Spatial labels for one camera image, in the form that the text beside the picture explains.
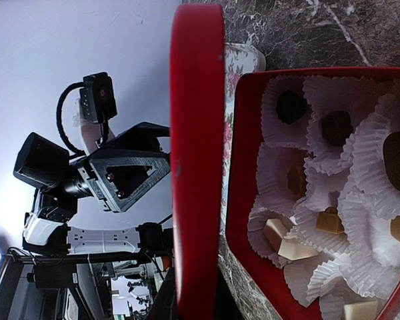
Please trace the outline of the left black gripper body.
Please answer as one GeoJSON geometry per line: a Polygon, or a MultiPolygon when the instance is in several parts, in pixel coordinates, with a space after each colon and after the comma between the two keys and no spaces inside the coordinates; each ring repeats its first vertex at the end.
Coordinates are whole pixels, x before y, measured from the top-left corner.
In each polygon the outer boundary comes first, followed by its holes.
{"type": "Polygon", "coordinates": [[[94,197],[102,210],[119,213],[118,188],[111,170],[118,152],[118,149],[98,149],[72,162],[70,169],[74,169],[74,176],[69,179],[69,194],[77,199],[94,197]]]}

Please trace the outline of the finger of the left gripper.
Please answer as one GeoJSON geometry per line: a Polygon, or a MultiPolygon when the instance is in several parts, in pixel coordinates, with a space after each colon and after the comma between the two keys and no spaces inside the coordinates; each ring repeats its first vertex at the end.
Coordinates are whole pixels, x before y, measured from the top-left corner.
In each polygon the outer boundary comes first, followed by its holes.
{"type": "Polygon", "coordinates": [[[88,179],[102,210],[122,213],[170,173],[169,155],[91,155],[88,179]]]}
{"type": "Polygon", "coordinates": [[[170,153],[161,149],[159,138],[162,137],[170,137],[170,128],[149,122],[138,123],[96,150],[96,160],[146,157],[170,160],[170,153]]]}

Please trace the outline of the red box lid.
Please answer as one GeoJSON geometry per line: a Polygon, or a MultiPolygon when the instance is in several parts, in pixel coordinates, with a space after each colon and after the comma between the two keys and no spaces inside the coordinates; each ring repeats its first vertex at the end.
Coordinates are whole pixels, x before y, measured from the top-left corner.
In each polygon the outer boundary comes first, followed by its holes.
{"type": "Polygon", "coordinates": [[[218,4],[185,4],[169,57],[177,310],[212,319],[217,282],[224,116],[224,22],[218,4]]]}

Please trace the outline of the white chocolate bar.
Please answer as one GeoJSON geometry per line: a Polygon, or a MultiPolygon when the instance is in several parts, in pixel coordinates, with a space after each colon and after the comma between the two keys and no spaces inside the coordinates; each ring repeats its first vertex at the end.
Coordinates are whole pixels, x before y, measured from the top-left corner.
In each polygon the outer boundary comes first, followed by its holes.
{"type": "Polygon", "coordinates": [[[263,234],[272,248],[278,252],[284,236],[292,227],[293,223],[290,219],[268,219],[263,228],[263,234]]]}

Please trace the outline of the tan crown chocolate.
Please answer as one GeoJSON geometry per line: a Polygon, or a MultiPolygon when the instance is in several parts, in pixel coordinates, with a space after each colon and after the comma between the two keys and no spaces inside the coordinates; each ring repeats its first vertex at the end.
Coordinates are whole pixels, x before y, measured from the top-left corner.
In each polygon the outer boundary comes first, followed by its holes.
{"type": "Polygon", "coordinates": [[[292,166],[287,173],[287,187],[294,196],[303,197],[307,190],[304,168],[292,166]]]}

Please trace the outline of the white chocolate piece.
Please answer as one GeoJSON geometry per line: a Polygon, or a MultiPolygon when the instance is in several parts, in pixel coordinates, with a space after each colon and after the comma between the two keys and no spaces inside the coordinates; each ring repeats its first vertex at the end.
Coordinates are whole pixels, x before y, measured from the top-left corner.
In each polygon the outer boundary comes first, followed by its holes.
{"type": "Polygon", "coordinates": [[[342,319],[344,320],[375,320],[378,313],[377,301],[366,301],[346,304],[343,306],[342,319]]]}
{"type": "Polygon", "coordinates": [[[277,254],[285,259],[296,261],[318,256],[319,252],[296,239],[282,239],[277,254]]]}

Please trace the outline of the red box with paper cups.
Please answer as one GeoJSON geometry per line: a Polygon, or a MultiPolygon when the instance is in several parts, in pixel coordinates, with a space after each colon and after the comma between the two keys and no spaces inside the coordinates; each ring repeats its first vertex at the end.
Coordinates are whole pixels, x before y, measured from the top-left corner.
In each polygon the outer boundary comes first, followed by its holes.
{"type": "Polygon", "coordinates": [[[400,242],[390,234],[400,191],[384,167],[386,137],[400,131],[400,68],[343,67],[244,75],[235,92],[229,179],[228,245],[262,296],[284,319],[342,319],[346,304],[377,301],[376,319],[400,312],[400,242]],[[282,123],[278,96],[307,100],[306,114],[282,123]],[[321,135],[321,119],[347,111],[353,133],[342,147],[321,135]],[[287,187],[292,166],[304,168],[307,190],[287,187]],[[338,210],[345,232],[315,228],[317,214],[338,210]],[[291,261],[263,234],[268,219],[290,219],[284,239],[316,249],[291,261]]]}

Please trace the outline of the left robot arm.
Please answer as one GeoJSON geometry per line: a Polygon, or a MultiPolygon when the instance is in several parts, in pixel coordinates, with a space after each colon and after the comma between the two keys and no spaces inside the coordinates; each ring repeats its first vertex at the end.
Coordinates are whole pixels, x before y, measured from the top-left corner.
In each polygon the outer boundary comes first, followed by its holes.
{"type": "Polygon", "coordinates": [[[68,150],[30,133],[13,174],[35,188],[23,240],[44,253],[50,236],[77,213],[78,200],[94,197],[103,211],[124,213],[171,171],[170,155],[159,139],[168,127],[142,122],[72,161],[68,150]]]}

